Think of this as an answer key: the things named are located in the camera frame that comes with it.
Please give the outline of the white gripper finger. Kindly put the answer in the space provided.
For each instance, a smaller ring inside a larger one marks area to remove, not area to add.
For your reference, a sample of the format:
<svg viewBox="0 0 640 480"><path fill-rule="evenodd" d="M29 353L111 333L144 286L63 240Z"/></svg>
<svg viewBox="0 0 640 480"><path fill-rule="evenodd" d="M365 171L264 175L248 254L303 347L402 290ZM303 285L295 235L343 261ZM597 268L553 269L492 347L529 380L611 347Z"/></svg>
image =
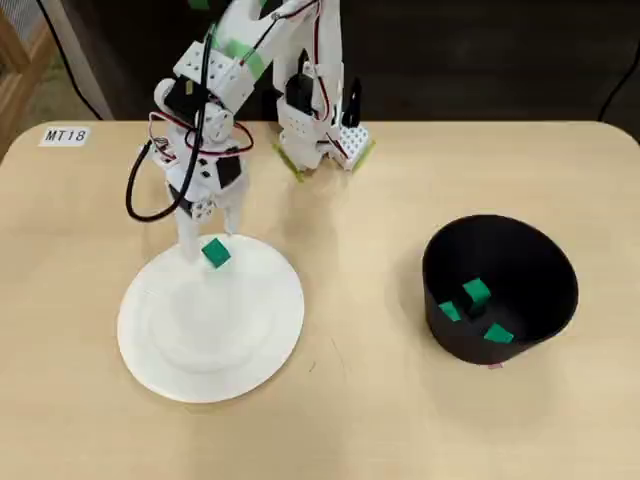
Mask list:
<svg viewBox="0 0 640 480"><path fill-rule="evenodd" d="M198 257L198 224L182 209L175 212L178 245L187 262L195 262Z"/></svg>
<svg viewBox="0 0 640 480"><path fill-rule="evenodd" d="M226 201L222 206L224 215L224 231L228 235L234 235L238 231L238 226L242 218L244 200L236 198Z"/></svg>

